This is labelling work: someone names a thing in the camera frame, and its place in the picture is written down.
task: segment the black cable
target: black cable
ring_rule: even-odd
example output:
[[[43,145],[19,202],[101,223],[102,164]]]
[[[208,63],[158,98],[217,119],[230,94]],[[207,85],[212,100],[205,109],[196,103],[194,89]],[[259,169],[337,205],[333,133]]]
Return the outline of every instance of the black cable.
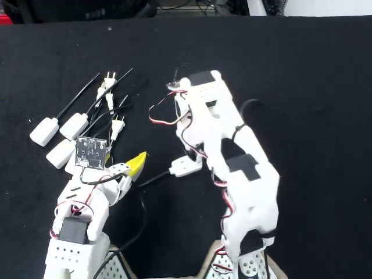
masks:
[[[126,99],[128,98],[128,95],[126,95],[123,100],[121,100],[120,102],[120,105],[119,107],[123,106],[124,102],[126,101]],[[109,127],[111,124],[112,124],[112,120],[114,120],[114,118],[116,118],[116,116],[118,115],[119,113],[116,112],[112,115],[110,121],[108,121],[101,129],[99,129],[94,135],[93,135],[93,138],[96,138],[100,135],[100,133],[102,133],[103,131],[105,131],[107,129],[107,127]]]
[[[139,189],[139,188],[145,187],[145,186],[147,186],[147,185],[149,185],[151,183],[154,183],[155,181],[160,180],[161,178],[164,178],[164,177],[169,176],[169,175],[170,175],[169,170],[164,171],[163,173],[160,173],[157,176],[152,177],[148,181],[146,181],[146,182],[144,182],[144,183],[136,186],[136,188]]]
[[[87,83],[81,90],[78,94],[76,94],[76,96],[67,104],[67,106],[65,106],[61,111],[60,113],[58,113],[58,115],[56,116],[56,118],[59,120],[62,115],[64,115],[65,112],[67,112],[67,110],[75,103],[75,101],[77,100],[77,98],[79,98],[81,96],[81,94],[83,94],[83,92],[85,91],[85,89],[87,89],[89,87],[89,85],[91,85],[93,83],[93,81],[99,76],[100,73],[96,74],[94,78],[91,79],[91,81],[89,83]]]
[[[267,274],[267,279],[270,279],[270,271],[269,271],[269,264],[267,262],[267,248],[263,251],[263,256],[265,258],[265,267],[266,267],[266,274]]]
[[[94,120],[94,122],[93,122],[92,124],[90,124],[90,125],[88,126],[88,128],[86,128],[86,129],[84,130],[84,132],[82,132],[82,133],[80,134],[80,136],[83,137],[87,132],[89,132],[89,130],[92,129],[92,127],[94,126],[94,124],[97,123],[97,122],[99,121],[99,119],[103,118],[105,115],[109,115],[111,112],[115,112],[115,111],[117,111],[117,110],[119,110],[119,109],[125,109],[125,108],[129,108],[129,107],[130,107],[129,105],[126,105],[126,106],[119,106],[119,107],[117,107],[117,108],[114,108],[114,109],[112,109],[112,110],[109,110],[108,112],[105,112],[105,113],[99,115],[99,116],[97,117],[97,119]]]
[[[147,209],[146,209],[146,206],[145,206],[145,201],[144,201],[144,197],[141,195],[141,193],[139,192],[139,199],[141,201],[141,205],[142,205],[142,209],[143,209],[143,218],[142,218],[142,226],[140,228],[140,230],[137,232],[137,234],[132,237],[127,243],[125,243],[122,247],[120,247],[118,250],[115,250],[114,252],[112,252],[112,254],[110,256],[108,256],[104,261],[103,263],[101,264],[101,266],[99,267],[99,269],[96,271],[96,273],[94,274],[93,276],[93,279],[97,279],[97,277],[99,276],[99,273],[102,271],[102,269],[106,266],[106,264],[112,260],[112,258],[114,258],[117,254],[119,254],[120,252],[124,251],[128,246],[130,246],[133,242],[135,242],[137,239],[140,238],[141,234],[144,232],[145,230],[145,227],[146,227],[146,224],[147,224]]]
[[[118,174],[115,174],[114,176],[111,176],[110,178],[107,178],[107,179],[103,179],[103,180],[99,180],[99,181],[90,181],[90,182],[87,182],[87,181],[83,181],[84,170],[85,170],[85,168],[80,173],[80,182],[83,183],[83,184],[85,184],[85,185],[102,184],[102,183],[106,183],[106,182],[109,182],[109,181],[112,181],[112,180],[115,180],[115,179],[118,179],[118,178],[124,176],[124,173],[118,173]]]
[[[93,121],[97,118],[97,115],[101,108],[103,107],[103,102],[101,102],[98,106],[98,108],[95,108],[94,113],[92,114],[90,120],[89,120],[89,125],[93,123]]]
[[[199,10],[200,10],[200,11],[201,11],[205,16],[207,16],[207,13],[202,9],[202,7],[200,7],[199,1],[200,1],[200,0],[196,0],[196,5],[198,6]]]
[[[171,8],[163,8],[160,3],[158,2],[158,6],[160,8],[160,10],[174,10],[174,9],[178,9],[178,8],[182,8],[184,6],[187,6],[192,0],[186,0],[185,3],[181,4],[181,5],[178,5],[178,6],[175,6],[175,7],[171,7]]]
[[[85,113],[85,114],[89,114],[89,112],[94,108],[94,106],[100,101],[100,100],[102,100],[104,97],[105,97],[105,95],[108,93],[108,92],[110,92],[115,86],[116,86],[116,84],[118,84],[119,83],[119,81],[120,80],[122,80],[123,78],[125,78],[127,75],[129,75],[130,73],[131,73],[131,71],[133,70],[133,68],[131,68],[129,71],[127,71],[125,74],[123,74],[117,81],[115,81],[114,83],[113,83],[113,85],[111,85],[109,88],[107,88],[104,92],[103,92],[103,94],[97,99],[97,100],[95,100],[94,101],[94,103],[89,107],[89,109],[87,110],[87,112]]]

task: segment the white object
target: white object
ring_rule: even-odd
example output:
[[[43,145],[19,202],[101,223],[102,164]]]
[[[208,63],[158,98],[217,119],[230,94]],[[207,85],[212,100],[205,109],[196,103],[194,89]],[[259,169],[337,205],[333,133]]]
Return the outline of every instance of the white object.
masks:
[[[288,0],[284,16],[367,16],[371,0]]]
[[[244,236],[251,230],[264,234],[276,228],[279,175],[268,161],[252,129],[244,125],[221,74],[218,71],[210,71],[210,75],[207,83],[195,86],[191,85],[188,78],[179,81],[177,89],[187,91],[182,95],[176,93],[174,97],[180,115],[185,115],[189,110],[191,112],[187,114],[189,117],[184,117],[177,123],[176,135],[188,151],[195,150],[189,145],[203,144],[204,150],[197,153],[197,159],[206,158],[209,170],[226,182],[222,187],[226,187],[228,200],[234,211],[230,217],[222,220],[224,230],[221,241],[236,269],[238,258],[244,256],[240,250]],[[260,178],[249,181],[242,170],[230,171],[221,153],[223,138],[234,140],[247,155],[256,160],[254,168]],[[185,157],[175,160],[170,172],[175,175],[182,172],[182,165],[180,167],[176,163],[183,162],[187,174],[188,170],[192,169],[192,164],[191,160],[184,159]],[[274,237],[262,240],[264,246],[268,246],[274,242]]]
[[[45,259],[44,279],[56,279],[58,274],[66,274],[66,270],[74,270],[76,278],[92,278],[104,261],[109,247],[110,239],[103,232],[96,241],[89,244],[51,239]]]
[[[75,141],[69,141],[65,138],[46,155],[46,159],[57,169],[60,169],[70,159],[75,150],[75,145]]]
[[[105,93],[105,90],[106,90],[106,84],[105,84],[105,82],[103,82],[103,83],[101,84],[101,86],[98,87],[98,89],[97,89],[97,97],[96,97],[96,100],[98,100],[98,99],[103,95],[103,93]],[[96,103],[96,104],[95,104],[95,107],[98,108],[100,103],[101,103],[101,101],[99,101],[98,103]]]
[[[115,141],[116,138],[117,138],[117,135],[122,131],[122,129],[125,126],[126,126],[126,124],[125,124],[124,120],[113,119],[112,120],[112,125],[111,125],[112,132],[111,132],[110,139],[112,141]]]
[[[106,89],[107,88],[110,88],[115,82],[116,82],[116,79],[115,79],[115,75],[116,73],[114,72],[112,74],[112,77],[110,77],[110,72],[107,73],[107,77],[105,77],[105,87]],[[105,96],[106,98],[106,102],[107,102],[107,106],[109,108],[109,110],[112,110],[114,108],[114,96],[112,94],[112,92],[108,92]]]
[[[198,158],[196,162],[191,160],[188,156],[180,157],[171,163],[169,168],[170,174],[176,177],[187,176],[188,174],[199,171],[203,168],[203,161]]]
[[[76,149],[71,154],[70,159],[66,164],[65,172],[74,175],[76,168],[82,169],[82,167],[75,165],[75,160],[76,160]]]
[[[40,146],[46,146],[59,129],[57,118],[44,118],[31,132],[30,138]]]
[[[74,140],[88,126],[88,115],[85,113],[75,113],[70,119],[59,129],[59,132],[68,140]]]
[[[250,16],[266,16],[266,10],[262,0],[246,0]]]

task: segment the white connector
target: white connector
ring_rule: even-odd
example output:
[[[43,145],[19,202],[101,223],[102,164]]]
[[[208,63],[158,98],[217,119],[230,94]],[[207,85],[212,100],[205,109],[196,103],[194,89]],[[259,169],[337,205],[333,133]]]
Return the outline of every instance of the white connector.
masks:
[[[182,177],[200,171],[202,168],[202,160],[200,160],[200,162],[194,162],[188,156],[183,156],[172,162],[169,172],[176,177]]]
[[[110,140],[115,141],[117,139],[117,135],[122,131],[122,129],[126,126],[124,120],[112,120],[112,132]]]
[[[64,139],[54,147],[47,155],[46,159],[57,169],[63,167],[75,151],[76,141]]]
[[[96,97],[96,100],[98,100],[98,99],[103,95],[103,93],[105,93],[105,90],[106,90],[106,83],[103,82],[103,83],[101,84],[101,86],[97,89],[97,97]],[[98,108],[100,103],[101,103],[101,101],[99,101],[98,103],[96,103],[96,104],[95,104],[95,107]]]
[[[46,146],[59,129],[57,118],[44,118],[31,132],[30,138],[40,146]]]
[[[85,113],[75,113],[70,119],[59,129],[59,132],[68,140],[74,140],[88,126],[88,115]]]
[[[116,73],[114,72],[112,74],[112,77],[109,77],[110,72],[107,73],[107,77],[105,77],[105,87],[106,87],[106,89],[110,88],[116,82],[115,75],[116,75]],[[106,98],[106,102],[107,102],[107,106],[108,106],[109,110],[112,110],[114,108],[114,96],[111,93],[111,91],[106,94],[105,98]]]

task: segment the robotic hand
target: robotic hand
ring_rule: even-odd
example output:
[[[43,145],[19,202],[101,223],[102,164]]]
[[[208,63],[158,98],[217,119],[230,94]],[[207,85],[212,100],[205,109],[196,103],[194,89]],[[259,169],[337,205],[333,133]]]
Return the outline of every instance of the robotic hand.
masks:
[[[216,252],[231,259],[231,271],[237,276],[238,264],[242,268],[253,252],[274,242],[279,175],[244,123],[218,71],[182,78],[168,88],[177,119],[170,123],[149,118],[159,124],[177,123],[176,135],[188,156],[172,162],[171,174],[179,177],[198,171],[205,158],[214,184],[223,188],[227,210],[221,219],[223,246]],[[233,140],[244,154],[226,160],[221,153],[223,138]]]
[[[146,152],[107,169],[76,167],[58,198],[50,230],[44,279],[91,279],[110,246],[102,232],[109,206],[121,200],[141,174]]]

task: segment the black background object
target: black background object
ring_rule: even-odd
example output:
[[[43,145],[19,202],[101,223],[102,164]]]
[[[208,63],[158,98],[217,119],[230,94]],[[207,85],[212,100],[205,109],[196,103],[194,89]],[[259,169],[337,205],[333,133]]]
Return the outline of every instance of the black background object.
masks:
[[[139,183],[184,154],[175,127],[156,126],[148,108],[168,91],[176,67],[221,71],[234,102],[250,98],[245,120],[281,175],[276,241],[269,255],[289,278],[367,278],[372,180],[372,18],[141,19],[0,28],[0,270],[41,278],[53,209],[69,175],[28,135],[98,71],[135,74],[115,89],[133,93],[115,146],[125,162],[147,151]],[[143,76],[149,85],[137,90]],[[85,111],[92,86],[63,117]],[[159,115],[172,119],[168,100]],[[124,255],[139,278],[195,275],[220,238],[226,205],[210,172],[170,177],[144,194],[148,226]],[[128,194],[110,208],[104,231],[121,246],[141,226]]]

